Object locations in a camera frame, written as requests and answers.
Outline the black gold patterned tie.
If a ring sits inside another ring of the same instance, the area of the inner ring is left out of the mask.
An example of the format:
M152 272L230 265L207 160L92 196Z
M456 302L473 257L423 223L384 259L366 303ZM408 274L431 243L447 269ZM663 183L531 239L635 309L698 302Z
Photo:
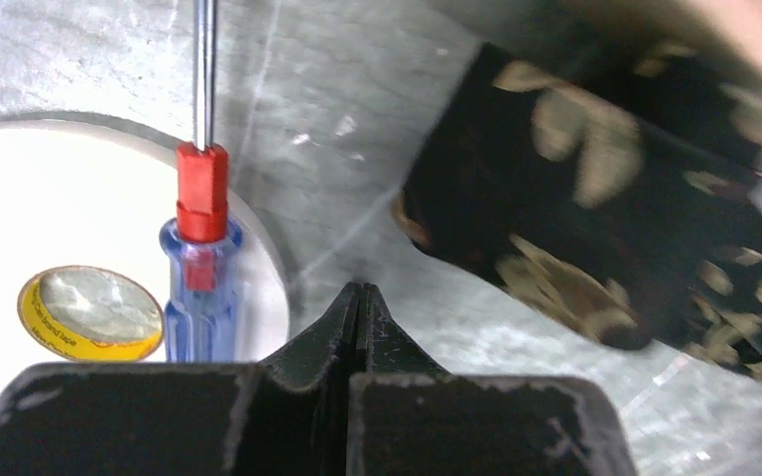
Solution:
M392 210L421 252L592 342L762 382L761 152L686 47L576 83L486 44Z

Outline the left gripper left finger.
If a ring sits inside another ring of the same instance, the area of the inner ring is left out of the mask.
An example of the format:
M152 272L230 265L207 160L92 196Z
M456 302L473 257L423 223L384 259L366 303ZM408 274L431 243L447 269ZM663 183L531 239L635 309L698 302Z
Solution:
M362 287L258 363L45 363L0 395L0 475L341 475Z

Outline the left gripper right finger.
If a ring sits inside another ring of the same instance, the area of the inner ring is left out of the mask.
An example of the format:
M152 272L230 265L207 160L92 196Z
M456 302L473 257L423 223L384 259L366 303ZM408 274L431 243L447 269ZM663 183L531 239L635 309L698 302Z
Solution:
M349 382L350 475L633 475L617 412L569 376L454 375L365 285Z

